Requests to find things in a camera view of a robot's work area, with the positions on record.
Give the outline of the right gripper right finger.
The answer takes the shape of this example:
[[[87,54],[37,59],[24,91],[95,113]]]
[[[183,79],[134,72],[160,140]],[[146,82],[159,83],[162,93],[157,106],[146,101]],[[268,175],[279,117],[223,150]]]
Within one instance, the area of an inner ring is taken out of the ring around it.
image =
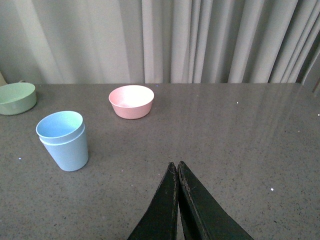
[[[185,162],[177,168],[178,203],[186,240],[251,240],[213,198]]]

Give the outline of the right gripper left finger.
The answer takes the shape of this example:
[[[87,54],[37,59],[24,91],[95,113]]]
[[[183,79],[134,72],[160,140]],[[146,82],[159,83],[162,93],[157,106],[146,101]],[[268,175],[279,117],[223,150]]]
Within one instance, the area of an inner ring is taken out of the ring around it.
[[[175,240],[177,238],[179,180],[173,162],[166,172],[129,240]]]

